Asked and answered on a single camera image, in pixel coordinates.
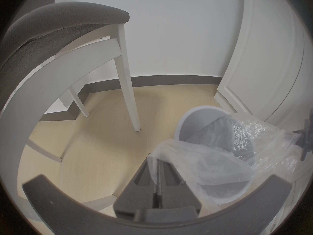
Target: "white cabinet door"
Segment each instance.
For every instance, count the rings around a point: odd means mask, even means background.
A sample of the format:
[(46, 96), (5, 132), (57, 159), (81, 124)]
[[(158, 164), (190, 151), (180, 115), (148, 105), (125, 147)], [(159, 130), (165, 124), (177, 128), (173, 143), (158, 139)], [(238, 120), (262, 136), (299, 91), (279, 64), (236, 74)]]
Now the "white cabinet door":
[(265, 121), (294, 84), (303, 57), (302, 24), (285, 0), (245, 0), (236, 48), (218, 87), (237, 112)]

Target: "wall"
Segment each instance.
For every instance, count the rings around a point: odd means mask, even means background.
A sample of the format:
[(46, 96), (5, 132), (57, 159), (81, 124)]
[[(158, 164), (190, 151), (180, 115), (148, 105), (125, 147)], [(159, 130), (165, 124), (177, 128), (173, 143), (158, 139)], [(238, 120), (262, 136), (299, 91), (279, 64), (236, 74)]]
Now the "wall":
[[(235, 48), (244, 0), (56, 0), (105, 4), (126, 10), (131, 76), (222, 77)], [(87, 75), (88, 82), (117, 78), (114, 63)], [(83, 85), (74, 85), (78, 92)]]

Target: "bucket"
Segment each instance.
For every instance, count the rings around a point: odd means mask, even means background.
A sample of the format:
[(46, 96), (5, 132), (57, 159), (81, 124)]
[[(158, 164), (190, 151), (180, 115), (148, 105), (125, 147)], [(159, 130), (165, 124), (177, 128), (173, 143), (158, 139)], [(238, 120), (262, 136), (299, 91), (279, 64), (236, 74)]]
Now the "bucket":
[[(174, 139), (186, 141), (218, 118), (229, 113), (215, 106), (198, 106), (187, 111), (180, 119), (174, 134)], [(218, 204), (226, 204), (240, 198), (250, 187), (252, 181), (229, 183), (216, 186), (203, 186), (206, 193)]]

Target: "wooden floor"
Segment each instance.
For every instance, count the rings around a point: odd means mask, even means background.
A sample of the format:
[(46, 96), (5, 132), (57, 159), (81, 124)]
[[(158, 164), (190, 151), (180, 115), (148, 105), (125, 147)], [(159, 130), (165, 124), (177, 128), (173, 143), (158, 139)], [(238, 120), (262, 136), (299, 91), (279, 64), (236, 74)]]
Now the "wooden floor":
[[(168, 85), (134, 88), (141, 131), (134, 131), (121, 90), (90, 94), (76, 120), (39, 122), (30, 139), (61, 163), (25, 146), (19, 171), (22, 183), (44, 174), (78, 202), (119, 196), (147, 155), (161, 141), (174, 137), (185, 112), (200, 105), (219, 106), (217, 85)], [(43, 223), (31, 221), (39, 230)]]

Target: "clear plastic bag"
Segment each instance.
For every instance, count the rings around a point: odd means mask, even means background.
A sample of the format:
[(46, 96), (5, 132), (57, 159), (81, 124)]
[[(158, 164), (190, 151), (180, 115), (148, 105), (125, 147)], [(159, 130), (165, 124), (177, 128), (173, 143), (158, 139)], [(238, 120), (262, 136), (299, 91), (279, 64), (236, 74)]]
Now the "clear plastic bag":
[(211, 208), (240, 198), (266, 173), (293, 182), (301, 154), (298, 138), (250, 114), (236, 113), (220, 117), (186, 142), (160, 143), (148, 155), (148, 164), (154, 182), (157, 159), (174, 164), (202, 205)]

